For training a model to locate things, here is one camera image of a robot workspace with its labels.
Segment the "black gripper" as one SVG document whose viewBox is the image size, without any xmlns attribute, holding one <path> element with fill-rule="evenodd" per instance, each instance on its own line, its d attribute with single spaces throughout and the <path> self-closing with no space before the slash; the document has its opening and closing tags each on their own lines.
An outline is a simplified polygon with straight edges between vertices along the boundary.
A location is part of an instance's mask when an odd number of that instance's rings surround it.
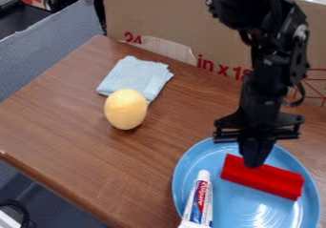
<svg viewBox="0 0 326 228">
<path fill-rule="evenodd" d="M 249 168 L 264 164 L 278 139 L 293 139 L 300 135 L 306 118 L 281 112 L 282 104 L 290 106 L 285 102 L 286 93 L 282 75 L 249 73 L 242 83 L 237 111 L 214 122 L 214 142 L 238 142 Z"/>
</svg>

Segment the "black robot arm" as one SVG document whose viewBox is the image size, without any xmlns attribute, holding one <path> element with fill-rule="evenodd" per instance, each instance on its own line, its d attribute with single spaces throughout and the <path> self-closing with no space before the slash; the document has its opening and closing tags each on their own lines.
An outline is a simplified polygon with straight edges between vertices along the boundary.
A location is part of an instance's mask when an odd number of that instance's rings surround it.
<svg viewBox="0 0 326 228">
<path fill-rule="evenodd" d="M 288 114 L 282 107 L 290 88 L 305 93 L 302 80 L 310 62 L 308 16 L 292 0 L 206 0 L 209 11 L 230 29 L 238 31 L 252 48 L 253 70 L 245 74 L 237 111 L 217 119 L 214 141 L 236 142 L 245 165 L 260 167 L 278 140 L 300 136 L 305 117 Z"/>
</svg>

